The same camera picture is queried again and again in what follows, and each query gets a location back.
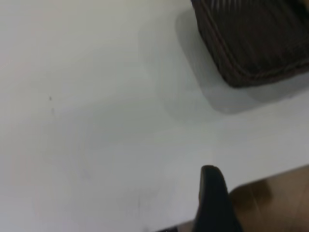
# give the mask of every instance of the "wooden floor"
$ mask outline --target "wooden floor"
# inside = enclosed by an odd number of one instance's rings
[[[245,232],[309,232],[309,166],[241,186],[230,197]],[[188,222],[178,232],[191,228]]]

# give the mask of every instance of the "wicker basket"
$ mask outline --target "wicker basket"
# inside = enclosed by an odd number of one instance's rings
[[[309,70],[309,14],[297,0],[192,0],[198,29],[232,87]]]

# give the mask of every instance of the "white table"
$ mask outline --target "white table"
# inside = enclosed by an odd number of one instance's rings
[[[309,76],[229,88],[189,0],[4,0],[0,28],[3,231],[151,232],[205,164],[232,190],[309,163]]]

